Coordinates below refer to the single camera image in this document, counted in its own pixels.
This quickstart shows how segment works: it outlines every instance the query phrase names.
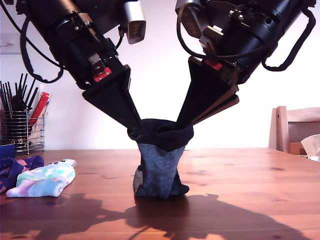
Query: pastel sock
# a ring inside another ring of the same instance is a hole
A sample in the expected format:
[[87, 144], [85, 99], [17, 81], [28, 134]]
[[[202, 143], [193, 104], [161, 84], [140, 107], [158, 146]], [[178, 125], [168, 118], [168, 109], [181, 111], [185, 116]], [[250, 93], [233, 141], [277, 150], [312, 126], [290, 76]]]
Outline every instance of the pastel sock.
[[49, 165], [25, 171], [17, 177], [16, 187], [6, 192], [7, 197], [60, 196], [63, 189], [75, 178], [76, 161], [64, 159]]
[[145, 133], [141, 135], [128, 131], [141, 153], [133, 178], [134, 196], [167, 199], [186, 194], [189, 187], [181, 183], [178, 163], [194, 136], [193, 126], [176, 129], [175, 122], [161, 119], [143, 119], [142, 125]]
[[19, 160], [13, 158], [0, 159], [0, 193], [14, 188], [19, 174], [44, 165], [44, 159], [41, 156], [32, 156]]

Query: wooden chair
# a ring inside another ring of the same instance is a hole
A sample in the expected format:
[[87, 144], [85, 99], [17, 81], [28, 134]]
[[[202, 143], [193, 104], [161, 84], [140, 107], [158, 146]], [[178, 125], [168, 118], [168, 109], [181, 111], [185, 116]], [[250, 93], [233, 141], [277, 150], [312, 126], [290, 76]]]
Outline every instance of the wooden chair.
[[306, 155], [301, 141], [320, 134], [320, 107], [287, 110], [276, 109], [276, 149], [294, 155]]

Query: utensil holder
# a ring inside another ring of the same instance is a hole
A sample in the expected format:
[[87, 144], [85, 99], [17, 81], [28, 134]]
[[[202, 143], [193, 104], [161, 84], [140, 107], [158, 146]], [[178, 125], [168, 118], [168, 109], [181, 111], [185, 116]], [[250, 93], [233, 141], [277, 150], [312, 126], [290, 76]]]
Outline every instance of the utensil holder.
[[32, 150], [45, 150], [45, 115], [30, 117], [25, 111], [5, 111], [4, 141], [14, 144], [17, 153], [30, 153]]

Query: table surface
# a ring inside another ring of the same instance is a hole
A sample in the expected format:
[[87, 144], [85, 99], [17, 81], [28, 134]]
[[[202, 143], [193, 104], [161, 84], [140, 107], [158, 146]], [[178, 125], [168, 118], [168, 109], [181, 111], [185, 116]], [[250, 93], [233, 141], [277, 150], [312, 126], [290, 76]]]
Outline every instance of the table surface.
[[320, 240], [320, 162], [267, 148], [185, 151], [186, 197], [134, 199], [138, 150], [39, 152], [75, 159], [60, 197], [0, 197], [1, 240]]

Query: white wall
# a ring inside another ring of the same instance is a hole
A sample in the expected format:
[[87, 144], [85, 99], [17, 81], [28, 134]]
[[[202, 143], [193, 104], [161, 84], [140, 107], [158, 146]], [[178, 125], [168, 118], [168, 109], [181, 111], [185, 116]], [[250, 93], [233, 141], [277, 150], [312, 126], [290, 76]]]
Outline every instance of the white wall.
[[[118, 49], [122, 64], [132, 70], [130, 93], [141, 118], [159, 118], [175, 121], [190, 83], [189, 55], [180, 46], [176, 34], [175, 0], [141, 0], [147, 20], [145, 40], [129, 45], [125, 40]], [[24, 17], [14, 19], [22, 26]], [[320, 7], [312, 9], [319, 21]], [[281, 39], [270, 65], [279, 65], [307, 24], [301, 15]], [[14, 32], [1, 11], [1, 31]], [[307, 39], [294, 63], [285, 72], [269, 72], [259, 67], [247, 81], [239, 86], [240, 103], [194, 127], [194, 138], [189, 148], [251, 148], [268, 147], [272, 109], [320, 107], [319, 58], [320, 23]], [[113, 29], [106, 37], [118, 41]], [[184, 34], [187, 44], [195, 51], [201, 47], [197, 39]], [[28, 37], [45, 54], [50, 55], [46, 43], [30, 25]], [[47, 79], [58, 70], [29, 47], [35, 73]], [[1, 55], [1, 80], [19, 80], [25, 73], [20, 55]], [[87, 103], [75, 81], [66, 72], [54, 84], [45, 84], [43, 90], [52, 94], [46, 119], [45, 141], [47, 150], [60, 149], [131, 149], [136, 143], [127, 136], [126, 129], [103, 112]]]

